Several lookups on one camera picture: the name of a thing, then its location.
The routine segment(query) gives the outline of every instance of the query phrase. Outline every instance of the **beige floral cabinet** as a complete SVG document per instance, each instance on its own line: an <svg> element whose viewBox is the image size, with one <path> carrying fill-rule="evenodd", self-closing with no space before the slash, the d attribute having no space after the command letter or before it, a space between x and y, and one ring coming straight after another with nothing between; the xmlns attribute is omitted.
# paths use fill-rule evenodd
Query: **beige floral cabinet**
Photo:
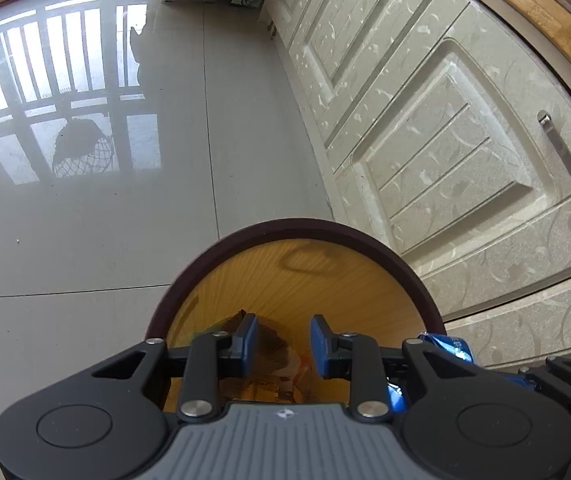
<svg viewBox="0 0 571 480"><path fill-rule="evenodd" d="M571 151L571 96L540 58L475 0L266 6L341 197L337 217L402 255L485 364L571 348L567 336L544 345L546 333L507 351L526 319L488 335L513 300L571 288L571 177L537 120L547 111Z"/></svg>

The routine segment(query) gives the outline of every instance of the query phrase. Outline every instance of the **tile floor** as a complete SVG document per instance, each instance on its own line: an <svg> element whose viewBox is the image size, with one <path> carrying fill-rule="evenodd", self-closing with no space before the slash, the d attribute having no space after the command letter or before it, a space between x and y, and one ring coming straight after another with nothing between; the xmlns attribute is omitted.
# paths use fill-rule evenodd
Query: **tile floor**
<svg viewBox="0 0 571 480"><path fill-rule="evenodd" d="M0 412L137 342L219 237L288 216L331 213L254 12L0 7Z"/></svg>

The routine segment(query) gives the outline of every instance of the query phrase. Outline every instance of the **white logo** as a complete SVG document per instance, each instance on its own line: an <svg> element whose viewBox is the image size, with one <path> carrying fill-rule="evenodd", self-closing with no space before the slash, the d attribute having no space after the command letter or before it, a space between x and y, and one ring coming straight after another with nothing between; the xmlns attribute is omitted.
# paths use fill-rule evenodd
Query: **white logo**
<svg viewBox="0 0 571 480"><path fill-rule="evenodd" d="M287 420L288 418L292 418L296 413L294 413L290 408L284 408L283 410L279 410L276 412L278 416L283 418L283 420Z"/></svg>

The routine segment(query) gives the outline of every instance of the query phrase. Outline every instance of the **metal screw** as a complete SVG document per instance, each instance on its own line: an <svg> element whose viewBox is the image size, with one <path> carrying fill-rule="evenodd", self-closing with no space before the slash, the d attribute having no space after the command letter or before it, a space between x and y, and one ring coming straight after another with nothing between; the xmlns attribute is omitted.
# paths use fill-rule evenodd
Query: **metal screw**
<svg viewBox="0 0 571 480"><path fill-rule="evenodd" d="M207 400L188 400L181 405L181 413L187 416L203 416L212 411L212 405Z"/></svg>
<svg viewBox="0 0 571 480"><path fill-rule="evenodd" d="M380 400L366 400L357 407L357 412L368 418L386 415L390 411L389 407Z"/></svg>

